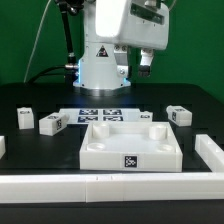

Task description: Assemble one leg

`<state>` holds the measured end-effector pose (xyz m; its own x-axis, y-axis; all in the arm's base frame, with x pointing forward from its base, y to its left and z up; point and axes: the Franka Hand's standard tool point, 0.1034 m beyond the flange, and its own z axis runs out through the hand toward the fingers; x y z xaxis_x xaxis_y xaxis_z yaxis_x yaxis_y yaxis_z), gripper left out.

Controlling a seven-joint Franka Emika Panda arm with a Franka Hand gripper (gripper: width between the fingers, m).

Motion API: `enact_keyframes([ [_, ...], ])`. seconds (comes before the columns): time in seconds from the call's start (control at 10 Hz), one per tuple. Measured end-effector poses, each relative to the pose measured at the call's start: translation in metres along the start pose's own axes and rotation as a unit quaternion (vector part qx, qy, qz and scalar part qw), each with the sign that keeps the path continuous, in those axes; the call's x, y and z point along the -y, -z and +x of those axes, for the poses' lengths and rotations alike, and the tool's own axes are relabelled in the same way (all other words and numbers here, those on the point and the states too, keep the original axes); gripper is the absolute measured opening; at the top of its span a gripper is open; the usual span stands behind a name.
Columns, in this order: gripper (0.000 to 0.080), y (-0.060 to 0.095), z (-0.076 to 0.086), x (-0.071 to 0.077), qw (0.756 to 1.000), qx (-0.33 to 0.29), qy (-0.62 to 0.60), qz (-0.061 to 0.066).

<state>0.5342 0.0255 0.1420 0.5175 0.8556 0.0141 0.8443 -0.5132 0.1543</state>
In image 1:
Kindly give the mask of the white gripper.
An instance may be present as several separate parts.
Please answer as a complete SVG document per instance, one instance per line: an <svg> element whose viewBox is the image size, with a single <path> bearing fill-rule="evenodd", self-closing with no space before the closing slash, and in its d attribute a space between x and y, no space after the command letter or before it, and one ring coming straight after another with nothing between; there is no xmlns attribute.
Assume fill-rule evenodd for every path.
<svg viewBox="0 0 224 224"><path fill-rule="evenodd" d="M128 0L121 28L116 36L117 43L129 46L149 48L141 50L138 67L140 77L149 77L154 51L164 50L168 44L169 9L162 3L159 8L150 7L149 0ZM128 48L126 45L115 45L114 56L117 73L123 78L128 77Z"/></svg>

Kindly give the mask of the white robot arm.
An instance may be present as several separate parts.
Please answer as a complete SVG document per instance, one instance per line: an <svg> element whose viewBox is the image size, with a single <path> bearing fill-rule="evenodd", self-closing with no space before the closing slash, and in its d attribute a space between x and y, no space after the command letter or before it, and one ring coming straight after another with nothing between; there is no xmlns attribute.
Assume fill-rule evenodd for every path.
<svg viewBox="0 0 224 224"><path fill-rule="evenodd" d="M168 44L169 8L161 0L85 0L84 54L74 87L92 96L112 96L131 86L132 47L141 50L138 74L150 75L156 50Z"/></svg>

